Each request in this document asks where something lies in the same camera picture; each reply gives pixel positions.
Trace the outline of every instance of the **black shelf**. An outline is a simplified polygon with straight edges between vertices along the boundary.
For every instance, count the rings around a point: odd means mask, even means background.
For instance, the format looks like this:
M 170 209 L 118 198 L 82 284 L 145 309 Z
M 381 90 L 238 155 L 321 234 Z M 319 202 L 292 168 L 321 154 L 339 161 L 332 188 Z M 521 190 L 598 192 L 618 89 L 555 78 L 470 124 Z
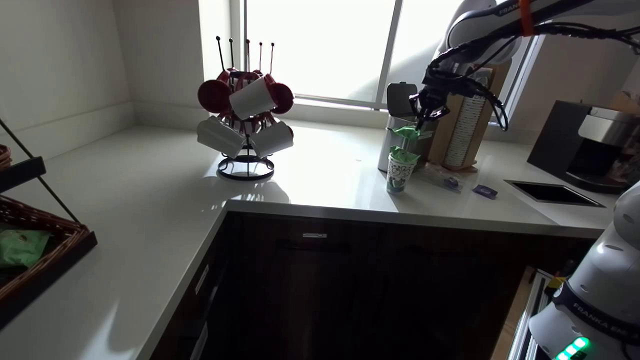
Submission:
M 17 163 L 5 170 L 0 170 L 0 193 L 42 176 L 46 172 L 44 160 L 41 156 Z

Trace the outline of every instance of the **sink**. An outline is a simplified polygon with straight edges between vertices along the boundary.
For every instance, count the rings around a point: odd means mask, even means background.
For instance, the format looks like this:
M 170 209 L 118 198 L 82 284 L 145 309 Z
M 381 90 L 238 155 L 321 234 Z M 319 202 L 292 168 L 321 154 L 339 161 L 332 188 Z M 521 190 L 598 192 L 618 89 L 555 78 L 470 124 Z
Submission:
M 601 203 L 591 200 L 583 194 L 560 184 L 530 183 L 528 181 L 505 180 L 516 189 L 524 192 L 537 202 L 553 204 L 595 206 L 604 208 Z

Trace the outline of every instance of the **white countertop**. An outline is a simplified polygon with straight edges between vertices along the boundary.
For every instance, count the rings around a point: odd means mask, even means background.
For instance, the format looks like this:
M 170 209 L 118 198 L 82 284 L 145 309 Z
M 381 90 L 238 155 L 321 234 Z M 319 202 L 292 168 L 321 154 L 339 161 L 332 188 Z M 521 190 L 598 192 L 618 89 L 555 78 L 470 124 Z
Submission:
M 287 123 L 295 145 L 272 157 L 275 174 L 259 184 L 218 178 L 219 154 L 194 132 L 156 127 L 47 160 L 46 180 L 98 245 L 0 331 L 3 358 L 148 358 L 230 209 L 585 237 L 611 219 L 614 196 L 579 190 L 607 208 L 543 204 L 505 183 L 564 184 L 527 164 L 526 146 L 484 142 L 460 194 L 418 173 L 389 195 L 376 168 L 383 131 Z M 472 193 L 478 183 L 498 199 Z M 7 195 L 63 215 L 35 181 Z

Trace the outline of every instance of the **window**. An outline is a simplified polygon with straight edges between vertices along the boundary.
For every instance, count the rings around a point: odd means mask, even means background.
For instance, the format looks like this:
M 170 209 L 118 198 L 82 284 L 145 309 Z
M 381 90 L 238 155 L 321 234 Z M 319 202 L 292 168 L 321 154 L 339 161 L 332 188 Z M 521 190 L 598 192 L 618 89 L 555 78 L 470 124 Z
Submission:
M 462 2 L 236 1 L 244 17 L 232 18 L 232 27 L 235 21 L 235 27 L 243 28 L 245 38 L 251 40 L 250 70 L 261 67 L 269 72 L 274 42 L 273 76 L 291 87 L 297 98 L 372 109 L 387 107 L 389 83 L 405 81 L 420 88 L 424 71 Z M 263 43 L 261 64 L 259 42 Z M 523 41 L 513 58 L 499 96 L 506 105 L 529 49 Z

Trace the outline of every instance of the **franka emika robot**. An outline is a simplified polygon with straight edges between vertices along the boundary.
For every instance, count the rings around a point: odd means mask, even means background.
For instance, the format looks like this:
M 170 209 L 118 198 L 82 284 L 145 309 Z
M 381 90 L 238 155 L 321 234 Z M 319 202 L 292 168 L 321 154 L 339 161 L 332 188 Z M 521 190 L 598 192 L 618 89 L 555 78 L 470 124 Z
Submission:
M 486 98 L 506 130 L 508 119 L 498 98 L 469 75 L 510 59 L 521 38 L 534 35 L 617 40 L 640 54 L 633 37 L 640 26 L 599 29 L 561 21 L 571 15 L 635 12 L 640 12 L 640 0 L 507 0 L 500 5 L 464 0 L 427 67 L 424 88 L 410 97 L 417 128 L 446 115 L 447 96 L 458 94 Z M 640 360 L 640 183 L 618 199 L 613 222 L 552 303 L 530 319 L 529 329 L 554 360 Z

